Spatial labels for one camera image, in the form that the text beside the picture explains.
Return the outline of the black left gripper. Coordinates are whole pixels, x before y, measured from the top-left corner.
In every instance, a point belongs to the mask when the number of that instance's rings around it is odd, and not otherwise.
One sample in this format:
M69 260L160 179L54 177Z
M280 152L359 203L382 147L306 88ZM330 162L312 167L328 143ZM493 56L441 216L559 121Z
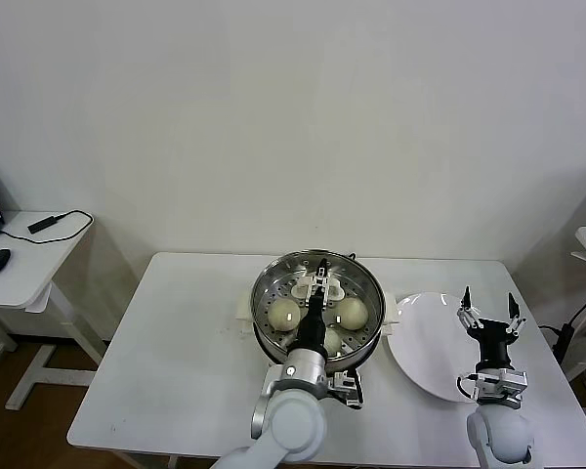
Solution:
M331 277L328 275L327 259L323 258L314 274L308 288L309 302L307 314L301 319L296 337L296 347L308 350L323 350L325 338L325 323L323 308L326 308L330 297Z

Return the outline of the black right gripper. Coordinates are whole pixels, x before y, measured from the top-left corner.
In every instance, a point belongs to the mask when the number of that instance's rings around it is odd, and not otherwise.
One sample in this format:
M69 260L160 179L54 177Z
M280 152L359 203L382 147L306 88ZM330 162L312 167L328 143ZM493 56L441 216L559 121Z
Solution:
M522 331L526 318L521 316L518 302L511 292L508 293L509 324L497 320L482 320L480 311L472 304L470 286L465 288L457 318L468 335L479 344L480 361L475 370L512 369L508 346L514 343L514 335Z

